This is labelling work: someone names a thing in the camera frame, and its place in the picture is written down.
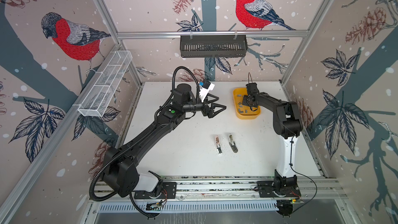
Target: yellow plastic container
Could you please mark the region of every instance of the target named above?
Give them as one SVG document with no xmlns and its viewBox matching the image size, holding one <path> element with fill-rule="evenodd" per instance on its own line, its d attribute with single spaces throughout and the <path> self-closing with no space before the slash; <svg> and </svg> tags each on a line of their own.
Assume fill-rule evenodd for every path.
<svg viewBox="0 0 398 224">
<path fill-rule="evenodd" d="M 234 89 L 234 106 L 236 116 L 240 119 L 255 119 L 261 113 L 260 107 L 257 111 L 252 111 L 250 107 L 242 105 L 243 96 L 247 95 L 246 87 L 238 87 Z"/>
</svg>

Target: white wire basket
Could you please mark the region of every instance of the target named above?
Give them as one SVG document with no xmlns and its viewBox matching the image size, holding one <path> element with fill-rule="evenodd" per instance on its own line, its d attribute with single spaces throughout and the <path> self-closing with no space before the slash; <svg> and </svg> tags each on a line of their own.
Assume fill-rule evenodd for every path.
<svg viewBox="0 0 398 224">
<path fill-rule="evenodd" d="M 130 51 L 118 50 L 113 54 L 112 59 L 79 106 L 78 111 L 83 116 L 103 116 L 131 60 Z"/>
</svg>

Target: white tabletop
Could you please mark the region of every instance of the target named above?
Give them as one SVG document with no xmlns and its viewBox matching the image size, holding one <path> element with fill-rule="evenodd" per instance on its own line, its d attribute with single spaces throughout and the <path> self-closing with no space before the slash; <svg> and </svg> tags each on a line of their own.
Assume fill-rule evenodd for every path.
<svg viewBox="0 0 398 224">
<path fill-rule="evenodd" d="M 195 94 L 195 83 L 191 85 Z M 214 118 L 195 117 L 183 121 L 174 131 L 163 137 L 142 158 L 139 172 L 151 170 L 167 176 L 273 176 L 279 155 L 279 139 L 272 127 L 271 111 L 261 109 L 254 120 L 236 117 L 232 91 L 245 87 L 247 82 L 213 82 L 211 94 L 220 97 L 217 103 L 226 110 Z M 171 82 L 146 82 L 138 101 L 124 143 L 129 142 L 153 122 L 155 111 L 170 95 Z M 257 82 L 260 92 L 286 101 L 279 82 Z M 232 133 L 238 152 L 228 144 Z M 222 156 L 215 147 L 220 137 Z M 299 137 L 296 146 L 295 169 L 307 176 L 320 176 L 307 144 Z"/>
</svg>

